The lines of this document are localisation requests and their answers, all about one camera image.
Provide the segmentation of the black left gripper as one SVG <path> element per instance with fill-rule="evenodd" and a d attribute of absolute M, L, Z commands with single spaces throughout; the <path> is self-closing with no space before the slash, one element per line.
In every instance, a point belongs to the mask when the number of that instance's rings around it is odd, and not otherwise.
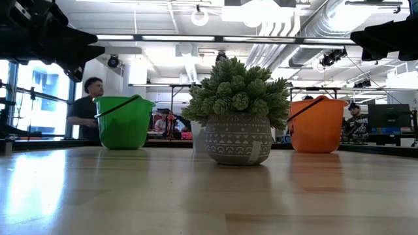
<path fill-rule="evenodd" d="M 21 27 L 0 25 L 0 59 L 26 65 L 40 60 L 76 70 L 105 53 L 105 47 L 85 46 L 71 50 L 71 45 L 88 45 L 97 36 L 67 26 L 46 27 L 30 31 Z"/>

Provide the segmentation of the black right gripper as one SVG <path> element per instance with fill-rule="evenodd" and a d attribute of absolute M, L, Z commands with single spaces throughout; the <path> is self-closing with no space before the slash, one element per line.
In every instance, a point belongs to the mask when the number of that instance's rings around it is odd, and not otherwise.
<path fill-rule="evenodd" d="M 418 12 L 405 20 L 390 21 L 354 31 L 350 39 L 362 48 L 362 60 L 372 61 L 386 58 L 399 43 L 398 58 L 401 61 L 418 60 Z"/>

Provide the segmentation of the window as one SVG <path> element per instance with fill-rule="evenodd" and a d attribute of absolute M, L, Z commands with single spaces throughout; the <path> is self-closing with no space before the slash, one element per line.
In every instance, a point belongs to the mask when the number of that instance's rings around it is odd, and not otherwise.
<path fill-rule="evenodd" d="M 67 111 L 74 101 L 75 83 L 56 64 L 30 61 L 27 65 L 0 60 L 0 98 L 14 102 L 6 124 L 42 139 L 69 136 Z"/>

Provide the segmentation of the black monitor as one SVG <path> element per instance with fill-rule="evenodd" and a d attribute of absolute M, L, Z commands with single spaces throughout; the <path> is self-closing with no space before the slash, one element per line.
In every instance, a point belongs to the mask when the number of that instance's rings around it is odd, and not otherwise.
<path fill-rule="evenodd" d="M 411 127 L 408 104 L 369 104 L 368 118 L 372 128 Z"/>

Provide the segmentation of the green plastic bucket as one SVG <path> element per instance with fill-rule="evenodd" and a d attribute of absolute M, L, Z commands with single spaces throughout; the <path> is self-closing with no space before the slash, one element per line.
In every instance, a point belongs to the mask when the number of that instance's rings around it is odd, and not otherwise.
<path fill-rule="evenodd" d="M 95 118 L 102 146 L 113 150 L 134 150 L 146 142 L 155 103 L 140 95 L 98 97 Z"/>

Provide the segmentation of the overhead light bar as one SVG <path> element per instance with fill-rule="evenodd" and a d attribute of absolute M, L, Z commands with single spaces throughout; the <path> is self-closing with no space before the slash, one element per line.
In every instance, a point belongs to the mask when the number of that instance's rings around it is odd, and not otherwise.
<path fill-rule="evenodd" d="M 354 46 L 347 38 L 324 37 L 263 37 L 263 36 L 230 36 L 230 35 L 141 35 L 115 34 L 97 35 L 99 41 L 121 42 L 213 42 L 238 44 L 297 44 L 325 46 Z"/>

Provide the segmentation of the orange plastic bucket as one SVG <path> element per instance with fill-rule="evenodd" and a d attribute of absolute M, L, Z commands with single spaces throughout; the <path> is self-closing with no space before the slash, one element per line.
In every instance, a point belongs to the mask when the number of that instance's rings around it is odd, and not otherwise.
<path fill-rule="evenodd" d="M 292 147 L 302 153 L 336 151 L 346 106 L 346 101 L 323 95 L 292 102 L 287 120 Z"/>

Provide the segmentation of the artificial plant in patterned pot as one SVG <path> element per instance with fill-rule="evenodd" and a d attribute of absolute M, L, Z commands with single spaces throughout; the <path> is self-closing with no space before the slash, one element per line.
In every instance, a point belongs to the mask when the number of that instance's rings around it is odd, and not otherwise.
<path fill-rule="evenodd" d="M 289 116 L 287 80 L 271 80 L 269 69 L 246 68 L 237 58 L 216 62 L 182 115 L 204 127 L 206 151 L 222 165 L 259 165 L 268 159 L 272 130 Z"/>

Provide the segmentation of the silver ventilation duct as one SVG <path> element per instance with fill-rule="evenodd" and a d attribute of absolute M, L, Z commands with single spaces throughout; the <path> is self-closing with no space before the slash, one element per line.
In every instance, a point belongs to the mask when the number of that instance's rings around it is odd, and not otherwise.
<path fill-rule="evenodd" d="M 301 30 L 301 37 L 346 37 L 372 14 L 368 6 L 347 5 L 346 1 L 328 0 L 325 6 Z"/>

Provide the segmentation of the black frame table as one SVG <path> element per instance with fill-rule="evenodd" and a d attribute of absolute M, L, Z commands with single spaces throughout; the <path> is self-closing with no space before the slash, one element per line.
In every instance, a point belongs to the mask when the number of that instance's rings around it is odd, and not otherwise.
<path fill-rule="evenodd" d="M 154 102 L 155 109 L 168 108 L 180 113 L 190 104 L 190 87 L 190 84 L 129 84 L 128 92 Z"/>

